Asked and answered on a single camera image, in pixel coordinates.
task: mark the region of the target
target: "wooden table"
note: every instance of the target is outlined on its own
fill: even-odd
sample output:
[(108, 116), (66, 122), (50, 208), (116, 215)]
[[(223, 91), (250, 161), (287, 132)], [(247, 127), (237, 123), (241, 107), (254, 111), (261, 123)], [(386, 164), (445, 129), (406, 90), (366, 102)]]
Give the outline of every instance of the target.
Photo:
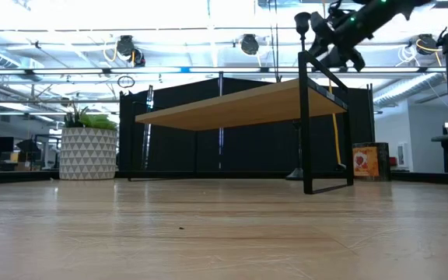
[[(346, 112), (347, 105), (311, 81), (311, 117)], [(250, 124), (300, 119), (299, 80), (279, 82), (156, 112), (136, 121), (191, 131), (234, 128)]]
[(306, 64), (312, 63), (323, 72), (348, 97), (348, 88), (329, 69), (325, 68), (308, 51), (299, 52), (299, 78), (288, 82), (278, 82), (268, 86), (231, 93), (227, 95), (158, 110), (136, 116), (135, 121), (169, 128), (179, 128), (195, 132), (194, 175), (197, 175), (198, 131), (217, 128), (234, 128), (244, 125), (264, 124), (276, 121), (300, 119), (299, 163), (303, 167), (300, 180), (306, 194), (331, 191), (353, 185), (352, 140), (350, 132), (345, 133), (345, 158), (347, 184), (313, 189), (310, 155), (310, 117), (343, 114), (344, 131), (350, 130), (348, 104), (338, 93), (330, 93), (324, 87), (309, 79)]

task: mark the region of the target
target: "black backdrop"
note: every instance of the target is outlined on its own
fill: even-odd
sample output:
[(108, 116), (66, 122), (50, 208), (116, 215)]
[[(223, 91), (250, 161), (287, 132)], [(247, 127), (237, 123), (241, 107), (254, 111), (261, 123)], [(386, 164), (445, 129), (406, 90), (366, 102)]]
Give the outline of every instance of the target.
[[(224, 78), (223, 94), (265, 86), (267, 82)], [(155, 107), (174, 107), (219, 95), (218, 79), (191, 83), (154, 92)], [(350, 89), (352, 142), (373, 141), (372, 114), (366, 89)], [(146, 111), (147, 92), (121, 98), (120, 170), (141, 170), (144, 125), (136, 124), (131, 133), (133, 114)], [(345, 162), (344, 129), (337, 115), (342, 162)], [(313, 172), (331, 172), (337, 164), (332, 116), (313, 117), (311, 145)], [(198, 171), (291, 171), (296, 166), (297, 138), (291, 121), (259, 124), (223, 130), (219, 155), (219, 130), (198, 132)], [(133, 137), (134, 145), (129, 145)], [(147, 170), (192, 171), (195, 132), (159, 126), (151, 127)]]

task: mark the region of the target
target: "yellow cable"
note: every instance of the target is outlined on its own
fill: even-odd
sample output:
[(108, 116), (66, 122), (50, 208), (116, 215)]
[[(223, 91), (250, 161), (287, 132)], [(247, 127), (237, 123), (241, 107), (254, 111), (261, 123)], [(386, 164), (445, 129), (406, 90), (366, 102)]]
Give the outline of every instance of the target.
[[(326, 0), (323, 0), (323, 13), (324, 13), (324, 18), (326, 19)], [(333, 86), (331, 85), (331, 80), (329, 80), (329, 82), (330, 82), (330, 84), (329, 84), (330, 94), (333, 94)], [(338, 140), (338, 124), (336, 121), (336, 114), (333, 114), (333, 128), (334, 128), (334, 147), (336, 148), (336, 159), (338, 161), (338, 164), (341, 164), (340, 142)]]
[(442, 67), (442, 62), (440, 61), (439, 52), (438, 51), (435, 52), (435, 56), (436, 56), (436, 60), (439, 62), (440, 67)]
[(419, 42), (421, 42), (421, 41), (422, 41), (421, 39), (417, 40), (416, 41), (416, 46), (418, 46), (419, 48), (421, 48), (421, 49), (423, 49), (425, 51), (442, 51), (442, 49), (432, 49), (432, 48), (429, 48), (429, 47), (423, 47), (422, 45), (419, 44)]
[(105, 45), (103, 48), (103, 56), (105, 57), (105, 59), (107, 59), (109, 62), (114, 62), (115, 59), (117, 59), (117, 45), (118, 45), (118, 41), (115, 42), (115, 48), (114, 48), (114, 58), (109, 58), (107, 55), (107, 42), (105, 41)]

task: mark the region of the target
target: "red poster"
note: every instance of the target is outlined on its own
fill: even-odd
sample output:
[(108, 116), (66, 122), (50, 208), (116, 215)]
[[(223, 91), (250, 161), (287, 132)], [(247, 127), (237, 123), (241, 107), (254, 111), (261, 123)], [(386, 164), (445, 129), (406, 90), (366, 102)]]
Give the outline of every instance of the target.
[(354, 174), (357, 177), (378, 177), (377, 147), (354, 148)]

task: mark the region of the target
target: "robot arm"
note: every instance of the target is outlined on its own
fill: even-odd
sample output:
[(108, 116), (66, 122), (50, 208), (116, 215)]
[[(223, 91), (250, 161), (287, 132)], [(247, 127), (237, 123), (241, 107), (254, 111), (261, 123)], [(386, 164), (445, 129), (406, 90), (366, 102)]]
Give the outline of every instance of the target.
[(330, 15), (324, 19), (318, 12), (310, 15), (310, 23), (316, 39), (309, 52), (318, 57), (331, 52), (321, 60), (328, 68), (346, 68), (346, 62), (352, 61), (354, 68), (361, 71), (366, 63), (355, 49), (366, 38), (372, 39), (373, 33), (388, 23), (399, 13), (409, 20), (415, 7), (430, 3), (432, 0), (354, 0), (364, 5), (359, 11), (341, 10), (342, 0), (332, 3)]

